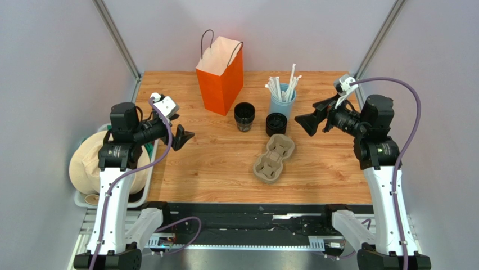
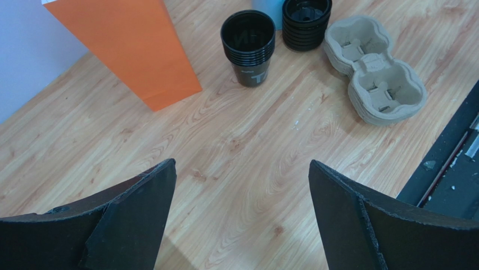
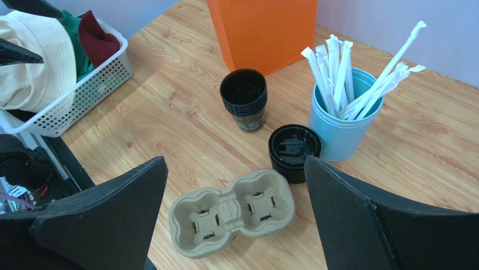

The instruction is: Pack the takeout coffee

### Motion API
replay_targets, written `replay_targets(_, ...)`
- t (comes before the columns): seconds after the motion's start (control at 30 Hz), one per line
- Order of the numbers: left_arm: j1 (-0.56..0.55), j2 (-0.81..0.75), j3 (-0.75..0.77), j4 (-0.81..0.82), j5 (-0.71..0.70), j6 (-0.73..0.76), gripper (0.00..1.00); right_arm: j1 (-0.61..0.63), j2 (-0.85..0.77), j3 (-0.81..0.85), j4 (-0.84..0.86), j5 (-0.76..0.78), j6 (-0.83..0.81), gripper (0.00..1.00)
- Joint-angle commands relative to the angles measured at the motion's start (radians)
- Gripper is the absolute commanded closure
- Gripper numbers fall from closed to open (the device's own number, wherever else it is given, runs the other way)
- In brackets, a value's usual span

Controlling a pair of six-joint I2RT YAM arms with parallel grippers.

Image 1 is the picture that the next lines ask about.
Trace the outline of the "pulp cup carrier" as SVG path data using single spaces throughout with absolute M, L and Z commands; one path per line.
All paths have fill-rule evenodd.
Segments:
M 292 156 L 294 141 L 284 134 L 274 134 L 266 144 L 253 166 L 253 174 L 262 182 L 273 184 L 278 181 L 284 169 L 284 162 Z

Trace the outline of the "orange paper bag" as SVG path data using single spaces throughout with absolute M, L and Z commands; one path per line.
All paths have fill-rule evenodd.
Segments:
M 208 46 L 200 42 L 201 56 L 196 65 L 196 75 L 204 108 L 226 116 L 243 88 L 243 42 L 215 37 L 211 29 Z

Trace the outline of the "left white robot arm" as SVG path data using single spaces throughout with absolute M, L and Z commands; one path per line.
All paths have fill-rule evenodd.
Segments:
M 107 130 L 98 153 L 100 191 L 96 219 L 85 253 L 74 257 L 75 269 L 140 269 L 142 249 L 163 224 L 165 203 L 144 207 L 139 218 L 125 229 L 128 198 L 134 176 L 179 150 L 195 134 L 177 126 L 171 132 L 171 120 L 178 118 L 179 106 L 170 97 L 150 98 L 152 117 L 140 120 L 138 106 L 123 102 L 111 108 L 111 128 Z M 143 145 L 162 140 L 166 150 L 155 161 L 138 166 Z

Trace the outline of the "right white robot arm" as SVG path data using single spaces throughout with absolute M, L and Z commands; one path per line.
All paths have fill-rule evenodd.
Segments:
M 364 227 L 345 206 L 329 212 L 331 225 L 356 251 L 359 269 L 431 269 L 410 231 L 401 185 L 400 150 L 388 135 L 394 117 L 393 100 L 378 94 L 367 98 L 361 111 L 340 103 L 340 95 L 313 104 L 311 114 L 298 115 L 310 136 L 325 122 L 323 132 L 336 127 L 354 137 L 359 160 L 372 198 L 376 232 Z

